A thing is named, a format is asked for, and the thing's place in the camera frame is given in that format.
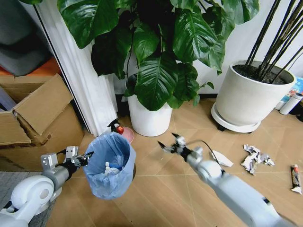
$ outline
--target crumpled paper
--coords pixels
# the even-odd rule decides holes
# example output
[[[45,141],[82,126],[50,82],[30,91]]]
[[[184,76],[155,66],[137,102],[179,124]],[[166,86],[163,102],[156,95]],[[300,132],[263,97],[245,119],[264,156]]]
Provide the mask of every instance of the crumpled paper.
[[[249,155],[241,163],[250,174],[254,175],[257,165],[263,162],[265,165],[274,166],[275,163],[268,154],[262,154],[255,146],[244,144],[244,150],[249,152]]]

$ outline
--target cardboard flap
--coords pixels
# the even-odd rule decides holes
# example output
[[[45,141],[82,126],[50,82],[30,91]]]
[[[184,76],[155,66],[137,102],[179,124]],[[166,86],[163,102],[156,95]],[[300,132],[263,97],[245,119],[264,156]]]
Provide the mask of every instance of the cardboard flap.
[[[0,76],[0,86],[19,103],[51,78],[53,76]]]
[[[0,146],[30,142],[30,138],[27,137],[12,112],[0,112]]]
[[[39,135],[42,135],[71,100],[72,96],[69,90],[61,77],[56,74],[52,79],[18,103],[14,107],[14,110]]]

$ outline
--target white cylinder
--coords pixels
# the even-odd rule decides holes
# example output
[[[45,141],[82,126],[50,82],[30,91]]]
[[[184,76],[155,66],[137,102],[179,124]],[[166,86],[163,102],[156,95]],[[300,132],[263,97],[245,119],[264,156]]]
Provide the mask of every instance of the white cylinder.
[[[300,102],[300,100],[303,98],[303,95],[300,93],[295,93],[288,102],[281,108],[280,113],[283,115],[287,115],[294,107],[295,105]]]
[[[143,136],[159,136],[169,128],[172,108],[166,103],[157,111],[149,111],[137,99],[128,97],[133,129]]]
[[[276,110],[281,110],[281,108],[285,105],[286,102],[280,101],[278,104],[275,106]]]
[[[245,64],[237,61],[230,65],[216,100],[216,108],[220,116],[234,125],[252,125],[262,121],[289,92],[296,78],[284,70],[281,73],[286,84],[266,84],[246,78],[237,73],[234,65]],[[281,69],[274,66],[272,71],[278,73]]]

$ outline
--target blue plastic bag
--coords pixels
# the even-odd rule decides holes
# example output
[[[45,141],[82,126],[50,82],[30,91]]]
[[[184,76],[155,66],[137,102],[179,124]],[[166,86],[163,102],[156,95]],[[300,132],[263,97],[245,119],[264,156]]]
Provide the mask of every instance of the blue plastic bag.
[[[86,154],[94,151],[84,173],[92,193],[105,200],[122,196],[133,180],[136,152],[120,134],[111,132],[94,139]],[[105,175],[105,162],[124,166],[116,175]]]

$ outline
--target cardboard box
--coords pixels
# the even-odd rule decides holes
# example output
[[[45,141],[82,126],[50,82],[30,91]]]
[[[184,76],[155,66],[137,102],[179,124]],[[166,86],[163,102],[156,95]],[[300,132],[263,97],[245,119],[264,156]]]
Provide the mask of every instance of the cardboard box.
[[[83,129],[59,75],[0,77],[0,86],[17,102],[0,112],[1,171],[41,171],[42,154],[80,144]]]

